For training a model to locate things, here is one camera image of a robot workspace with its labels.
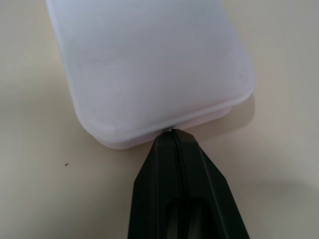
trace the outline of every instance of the translucent plastic box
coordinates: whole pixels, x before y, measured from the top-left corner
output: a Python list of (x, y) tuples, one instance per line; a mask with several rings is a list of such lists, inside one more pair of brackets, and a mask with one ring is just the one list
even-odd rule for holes
[(251, 64), (217, 0), (47, 0), (76, 114), (128, 148), (227, 114)]

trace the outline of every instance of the white plastic container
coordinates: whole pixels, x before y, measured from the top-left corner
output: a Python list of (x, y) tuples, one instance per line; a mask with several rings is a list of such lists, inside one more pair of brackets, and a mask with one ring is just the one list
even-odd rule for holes
[(227, 114), (253, 91), (217, 0), (47, 0), (76, 114), (102, 144)]

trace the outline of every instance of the white table surface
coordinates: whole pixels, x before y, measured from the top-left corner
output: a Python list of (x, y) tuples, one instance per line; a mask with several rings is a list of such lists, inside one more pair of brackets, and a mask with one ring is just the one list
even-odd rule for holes
[[(318, 239), (319, 1), (222, 2), (256, 90), (227, 117), (188, 131), (228, 179), (252, 239)], [(112, 150), (90, 136), (44, 0), (0, 1), (1, 239), (126, 238), (150, 147)]]

